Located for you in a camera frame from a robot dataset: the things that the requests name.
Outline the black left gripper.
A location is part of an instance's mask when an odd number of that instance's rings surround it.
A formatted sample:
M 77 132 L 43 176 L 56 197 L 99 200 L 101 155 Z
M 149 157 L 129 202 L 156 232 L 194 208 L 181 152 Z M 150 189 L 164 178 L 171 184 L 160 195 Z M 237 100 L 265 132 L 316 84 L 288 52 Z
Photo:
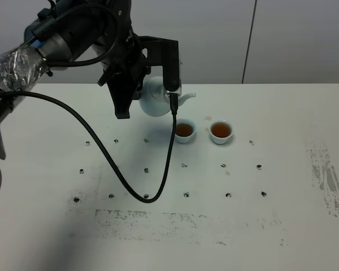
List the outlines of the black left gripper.
M 145 56 L 142 52 L 140 39 L 132 28 L 108 53 L 109 38 L 102 36 L 97 41 L 97 54 L 105 54 L 100 61 L 103 75 L 98 85 L 107 83 L 114 103 L 117 119 L 129 119 L 129 109 L 133 100 L 142 95 L 143 79 L 151 73 L 151 68 L 143 64 Z

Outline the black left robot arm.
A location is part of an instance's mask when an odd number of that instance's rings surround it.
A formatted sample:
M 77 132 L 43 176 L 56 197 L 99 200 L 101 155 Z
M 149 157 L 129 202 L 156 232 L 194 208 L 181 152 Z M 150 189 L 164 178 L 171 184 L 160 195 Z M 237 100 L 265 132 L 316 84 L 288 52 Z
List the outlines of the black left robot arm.
M 133 33 L 130 1 L 51 1 L 25 29 L 24 42 L 0 55 L 0 124 L 42 76 L 53 70 L 101 63 L 117 118 L 129 116 L 132 100 L 151 71 Z M 0 159 L 6 153 L 0 131 Z

